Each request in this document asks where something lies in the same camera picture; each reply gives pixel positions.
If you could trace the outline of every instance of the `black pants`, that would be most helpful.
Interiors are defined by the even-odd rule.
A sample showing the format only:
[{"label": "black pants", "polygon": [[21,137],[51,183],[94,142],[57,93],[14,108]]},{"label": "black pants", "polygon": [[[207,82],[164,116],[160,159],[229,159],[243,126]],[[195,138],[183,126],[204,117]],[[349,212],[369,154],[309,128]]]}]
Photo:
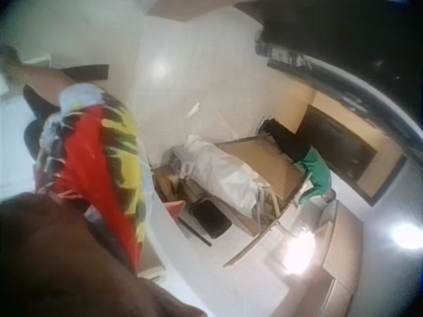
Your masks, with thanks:
[{"label": "black pants", "polygon": [[[88,65],[62,69],[69,78],[76,82],[103,81],[108,78],[108,65]],[[34,112],[35,120],[26,127],[24,141],[32,158],[37,159],[40,152],[40,137],[48,117],[60,108],[50,104],[29,86],[25,86],[23,96]]]},{"label": "black pants", "polygon": [[310,144],[302,141],[275,119],[267,121],[263,130],[273,137],[279,149],[293,162],[304,159],[310,151]]}]

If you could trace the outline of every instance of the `white floor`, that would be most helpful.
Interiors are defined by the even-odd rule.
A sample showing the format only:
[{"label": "white floor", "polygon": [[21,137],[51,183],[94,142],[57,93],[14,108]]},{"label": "white floor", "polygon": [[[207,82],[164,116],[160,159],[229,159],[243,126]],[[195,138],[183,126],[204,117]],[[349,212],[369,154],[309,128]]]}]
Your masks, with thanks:
[{"label": "white floor", "polygon": [[130,107],[153,165],[188,134],[212,142],[246,137],[272,114],[292,80],[256,55],[260,29],[233,7],[183,23],[145,17]]}]

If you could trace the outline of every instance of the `white wall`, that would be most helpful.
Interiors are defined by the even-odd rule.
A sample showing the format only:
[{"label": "white wall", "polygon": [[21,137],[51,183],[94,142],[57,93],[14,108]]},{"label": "white wall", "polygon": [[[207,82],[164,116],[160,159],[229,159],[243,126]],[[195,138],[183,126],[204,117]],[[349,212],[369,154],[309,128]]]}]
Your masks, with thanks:
[{"label": "white wall", "polygon": [[422,254],[397,246],[390,230],[401,222],[423,227],[422,193],[423,174],[409,160],[365,218],[362,274],[351,317],[399,316],[418,294]]},{"label": "white wall", "polygon": [[143,18],[140,0],[16,0],[1,41],[23,60],[53,55],[53,67],[109,63],[108,91],[129,100]]}]

